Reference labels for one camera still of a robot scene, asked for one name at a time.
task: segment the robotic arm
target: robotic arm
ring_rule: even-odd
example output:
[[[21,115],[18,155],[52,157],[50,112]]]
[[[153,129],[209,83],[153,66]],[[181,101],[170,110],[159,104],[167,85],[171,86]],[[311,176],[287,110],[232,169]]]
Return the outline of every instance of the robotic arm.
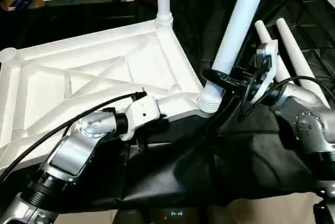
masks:
[[[257,57],[268,64],[273,52],[273,45],[262,44]],[[270,91],[274,86],[267,83],[266,77],[254,79],[246,69],[236,67],[231,75],[216,70],[206,70],[202,75],[207,80],[233,91],[237,96],[243,95],[250,89],[248,100],[255,102],[254,97]],[[270,110],[285,119],[293,129],[295,138],[299,140],[307,157],[306,165],[316,179],[319,196],[324,200],[314,206],[317,224],[335,223],[335,111],[326,107],[322,100],[313,92],[298,85],[286,83],[269,93],[262,103],[270,106]]]
[[[156,100],[145,96],[123,112],[105,108],[78,120],[75,129],[42,163],[26,190],[15,197],[0,223],[54,223],[65,189],[80,178],[102,139],[130,140],[136,129],[160,116]]]

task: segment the black cable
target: black cable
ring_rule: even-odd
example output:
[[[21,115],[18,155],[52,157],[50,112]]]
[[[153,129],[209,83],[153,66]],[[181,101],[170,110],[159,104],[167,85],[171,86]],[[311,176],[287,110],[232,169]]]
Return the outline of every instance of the black cable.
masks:
[[[69,131],[69,129],[71,128],[71,126],[72,126],[72,124],[69,124],[69,125],[65,128],[65,130],[64,130],[64,132],[63,132],[63,134],[62,134],[62,138],[64,138],[64,137],[66,136],[66,134],[68,134],[68,131]]]
[[[245,112],[245,114],[243,115],[243,117],[246,117],[248,115],[250,115],[250,113],[252,113],[252,111],[256,108],[256,106],[261,103],[267,96],[269,96],[274,90],[282,87],[283,85],[287,84],[290,81],[294,81],[294,80],[309,80],[312,81],[314,83],[317,83],[318,85],[320,85],[321,88],[323,88],[331,97],[331,99],[335,102],[335,96],[332,94],[332,92],[325,87],[320,80],[317,80],[313,77],[310,76],[294,76],[294,77],[290,77],[288,79],[282,80],[279,83],[274,84],[269,90],[267,90],[263,96],[260,97],[260,99],[258,99],[252,106],[250,106],[250,108]]]
[[[246,91],[243,94],[242,99],[241,99],[241,104],[240,104],[240,107],[239,107],[238,117],[237,117],[238,122],[242,122],[242,120],[243,120],[245,105],[247,103],[247,99],[248,99],[248,96],[249,96],[249,93],[250,93],[253,82],[255,81],[255,79],[257,79],[257,77],[259,77],[260,75],[263,75],[264,73],[266,73],[268,71],[267,61],[264,62],[262,65],[263,66],[260,69],[256,70],[252,74],[252,76],[249,78],[249,83],[248,83],[247,89],[246,89]]]
[[[146,92],[136,92],[136,93],[131,93],[123,96],[119,96],[116,98],[112,98],[110,100],[107,100],[97,106],[92,107],[91,109],[88,109],[84,111],[83,113],[80,113],[79,115],[75,116],[74,118],[66,121],[65,123],[61,124],[60,126],[54,128],[53,130],[49,131],[47,134],[45,134],[42,138],[37,140],[34,144],[32,144],[26,151],[24,151],[20,156],[18,156],[5,170],[4,172],[0,175],[0,183],[4,182],[8,175],[12,172],[12,170],[28,155],[30,154],[34,149],[36,149],[38,146],[40,146],[42,143],[44,143],[47,139],[49,139],[51,136],[59,132],[61,129],[64,127],[71,127],[71,124],[75,123],[77,120],[81,119],[82,117],[85,117],[86,115],[108,105],[111,103],[114,103],[116,101],[128,98],[128,97],[136,97],[136,96],[146,96]]]

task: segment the black fabric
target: black fabric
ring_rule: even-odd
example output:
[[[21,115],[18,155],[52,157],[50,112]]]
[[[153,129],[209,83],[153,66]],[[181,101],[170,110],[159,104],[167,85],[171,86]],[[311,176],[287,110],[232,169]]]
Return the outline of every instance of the black fabric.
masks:
[[[211,66],[235,2],[171,0],[174,31],[202,82],[200,72]],[[5,13],[1,21],[13,28],[2,38],[0,48],[23,48],[132,24],[153,19],[156,12],[154,2],[139,2]],[[334,91],[334,8],[326,0],[263,0],[255,20],[262,19],[273,38],[279,39],[274,25],[280,17],[286,19],[316,77]],[[252,63],[258,44],[252,26],[239,65]],[[292,71],[281,41],[280,52]],[[237,105],[238,101],[231,102],[210,130],[208,120],[191,117],[149,137],[150,143],[171,144],[142,152],[123,142],[102,144],[86,173],[69,189],[63,211],[226,205],[242,197],[314,190],[314,180],[298,149],[286,149],[298,147],[288,126],[265,106],[238,124]],[[14,173],[1,188],[3,198],[14,196],[34,169]]]

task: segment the black cloth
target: black cloth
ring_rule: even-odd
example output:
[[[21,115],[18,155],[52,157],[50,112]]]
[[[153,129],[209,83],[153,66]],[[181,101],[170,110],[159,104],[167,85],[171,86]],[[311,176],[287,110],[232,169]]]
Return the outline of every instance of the black cloth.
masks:
[[[213,63],[235,2],[171,0],[174,31],[202,82],[200,72]],[[156,12],[154,2],[7,12],[0,19],[13,29],[5,32],[0,48],[24,48],[133,24],[155,18]],[[334,8],[326,0],[262,0],[255,20],[262,19],[273,38],[280,39],[275,27],[280,17],[290,26],[315,76],[333,91]],[[252,62],[258,44],[252,26],[237,63]],[[293,71],[281,41],[280,52]],[[313,191],[314,180],[288,126],[265,106],[238,124],[237,104],[233,101],[211,128],[209,120],[191,117],[174,122],[163,133],[152,133],[150,143],[169,144],[143,152],[120,141],[102,144],[86,173],[69,189],[63,211],[226,205],[237,198]],[[3,205],[35,170],[18,171],[2,185],[2,198],[8,199],[2,200]]]

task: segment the cardboard box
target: cardboard box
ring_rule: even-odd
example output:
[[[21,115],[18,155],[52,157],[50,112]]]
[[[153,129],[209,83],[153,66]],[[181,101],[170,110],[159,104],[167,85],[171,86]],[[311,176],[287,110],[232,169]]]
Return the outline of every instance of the cardboard box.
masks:
[[[0,6],[5,11],[26,10],[44,6],[43,0],[1,0]]]

